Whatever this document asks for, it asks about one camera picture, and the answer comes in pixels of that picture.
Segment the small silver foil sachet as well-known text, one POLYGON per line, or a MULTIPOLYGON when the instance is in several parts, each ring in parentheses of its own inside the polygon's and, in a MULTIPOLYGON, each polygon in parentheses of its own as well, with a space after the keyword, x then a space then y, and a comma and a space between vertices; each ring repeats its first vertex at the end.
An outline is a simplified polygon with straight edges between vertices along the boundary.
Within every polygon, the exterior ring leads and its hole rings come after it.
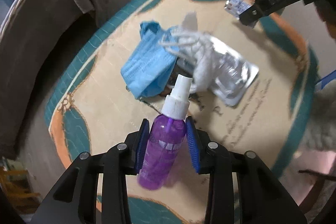
POLYGON ((251 6, 252 5, 243 0, 227 0, 224 5, 224 10, 239 20, 240 14, 248 10, 251 6))

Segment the purple spray bottle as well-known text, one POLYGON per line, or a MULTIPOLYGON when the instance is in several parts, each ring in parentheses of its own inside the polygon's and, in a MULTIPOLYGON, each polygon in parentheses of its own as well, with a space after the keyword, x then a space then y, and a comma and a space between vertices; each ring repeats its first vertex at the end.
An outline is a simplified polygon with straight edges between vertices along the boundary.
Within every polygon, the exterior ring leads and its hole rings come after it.
POLYGON ((189 109, 192 79, 178 75, 166 96, 161 114, 154 119, 138 183, 145 189, 163 186, 186 135, 185 119, 189 109))

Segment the white tissue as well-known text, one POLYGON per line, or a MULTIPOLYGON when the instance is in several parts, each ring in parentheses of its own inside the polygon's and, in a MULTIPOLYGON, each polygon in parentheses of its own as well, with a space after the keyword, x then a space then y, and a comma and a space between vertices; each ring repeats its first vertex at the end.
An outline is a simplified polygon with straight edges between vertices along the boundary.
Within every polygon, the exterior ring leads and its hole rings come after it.
POLYGON ((159 39, 159 45, 168 53, 192 66, 191 94, 209 89, 219 95, 215 79, 222 72, 225 56, 215 50, 212 38, 209 33, 198 30, 197 13, 189 12, 179 26, 159 39))

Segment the light blue face mask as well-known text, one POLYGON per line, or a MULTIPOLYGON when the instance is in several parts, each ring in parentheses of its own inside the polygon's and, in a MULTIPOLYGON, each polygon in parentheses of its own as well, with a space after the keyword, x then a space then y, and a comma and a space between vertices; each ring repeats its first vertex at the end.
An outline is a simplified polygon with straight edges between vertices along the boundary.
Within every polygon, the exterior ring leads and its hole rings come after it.
POLYGON ((175 42, 172 30, 164 30, 155 21, 140 24, 140 42, 121 68, 126 87, 136 99, 157 96, 165 89, 177 57, 160 42, 175 42))

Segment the wooden chair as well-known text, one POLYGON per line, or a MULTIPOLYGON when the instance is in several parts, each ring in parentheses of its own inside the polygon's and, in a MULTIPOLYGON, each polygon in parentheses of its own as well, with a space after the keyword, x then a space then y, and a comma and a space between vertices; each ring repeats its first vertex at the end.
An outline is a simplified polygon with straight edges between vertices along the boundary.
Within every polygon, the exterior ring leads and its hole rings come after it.
POLYGON ((4 157, 1 159, 1 190, 17 213, 36 212, 40 194, 31 190, 28 171, 22 167, 15 169, 4 157))

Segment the teal orange patterned cushion mat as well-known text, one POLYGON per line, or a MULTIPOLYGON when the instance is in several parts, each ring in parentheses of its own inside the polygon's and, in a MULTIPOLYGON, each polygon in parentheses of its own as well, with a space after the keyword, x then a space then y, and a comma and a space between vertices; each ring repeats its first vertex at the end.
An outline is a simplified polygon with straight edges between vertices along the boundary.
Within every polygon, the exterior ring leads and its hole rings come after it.
POLYGON ((133 0, 86 42, 45 119, 65 172, 38 223, 306 223, 284 185, 317 60, 251 0, 133 0))

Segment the silver foil blister pack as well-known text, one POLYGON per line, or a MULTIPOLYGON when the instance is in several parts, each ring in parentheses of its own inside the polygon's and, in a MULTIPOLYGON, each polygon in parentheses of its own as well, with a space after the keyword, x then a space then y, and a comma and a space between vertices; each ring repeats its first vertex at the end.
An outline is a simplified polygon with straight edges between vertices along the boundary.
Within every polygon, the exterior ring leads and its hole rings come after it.
POLYGON ((236 106, 259 73, 259 67, 214 36, 213 44, 217 66, 212 91, 225 105, 236 106))

